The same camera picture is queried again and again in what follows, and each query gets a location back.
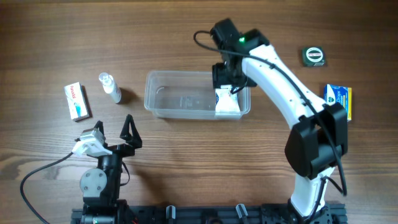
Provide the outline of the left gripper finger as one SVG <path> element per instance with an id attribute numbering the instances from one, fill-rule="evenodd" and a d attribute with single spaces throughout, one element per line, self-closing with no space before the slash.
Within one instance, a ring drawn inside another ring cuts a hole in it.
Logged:
<path id="1" fill-rule="evenodd" d="M 93 128 L 93 135 L 96 137 L 104 137 L 104 127 L 102 121 L 97 121 Z"/>
<path id="2" fill-rule="evenodd" d="M 126 116 L 123 128 L 121 130 L 121 134 L 119 137 L 121 139 L 123 139 L 126 144 L 128 144 L 134 148 L 142 147 L 142 139 L 136 129 L 136 126 L 134 124 L 134 119 L 131 114 L 128 114 Z"/>

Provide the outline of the white pouch packet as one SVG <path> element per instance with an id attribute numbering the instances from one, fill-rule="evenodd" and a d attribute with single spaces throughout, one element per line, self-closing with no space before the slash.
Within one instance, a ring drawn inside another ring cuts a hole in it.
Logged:
<path id="1" fill-rule="evenodd" d="M 241 110 L 238 103 L 238 94 L 232 94 L 233 87 L 231 85 L 221 85 L 221 88 L 215 89 L 216 119 L 239 119 Z"/>

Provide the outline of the green round-label box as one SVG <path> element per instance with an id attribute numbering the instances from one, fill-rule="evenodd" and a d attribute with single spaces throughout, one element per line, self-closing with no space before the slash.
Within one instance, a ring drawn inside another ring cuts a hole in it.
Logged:
<path id="1" fill-rule="evenodd" d="M 326 64 L 325 53 L 321 47 L 305 47 L 302 49 L 302 60 L 305 67 L 321 67 Z"/>

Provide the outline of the blue VapoDrops box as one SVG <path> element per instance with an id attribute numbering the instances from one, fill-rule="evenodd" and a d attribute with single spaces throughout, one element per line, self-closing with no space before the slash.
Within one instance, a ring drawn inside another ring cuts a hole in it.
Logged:
<path id="1" fill-rule="evenodd" d="M 339 103 L 347 113 L 347 122 L 352 120 L 352 88 L 326 84 L 323 98 L 328 105 Z"/>

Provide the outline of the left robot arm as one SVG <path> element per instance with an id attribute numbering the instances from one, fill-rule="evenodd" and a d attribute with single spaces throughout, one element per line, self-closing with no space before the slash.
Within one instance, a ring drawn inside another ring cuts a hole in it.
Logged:
<path id="1" fill-rule="evenodd" d="M 138 223 L 125 199 L 119 198 L 121 174 L 128 168 L 123 158 L 135 155 L 142 147 L 142 139 L 135 127 L 132 115 L 127 115 L 120 138 L 123 144 L 110 146 L 106 143 L 103 122 L 97 121 L 94 128 L 86 129 L 76 139 L 72 152 L 98 160 L 97 167 L 87 170 L 80 179 L 83 193 L 83 208 L 73 210 L 72 223 Z"/>

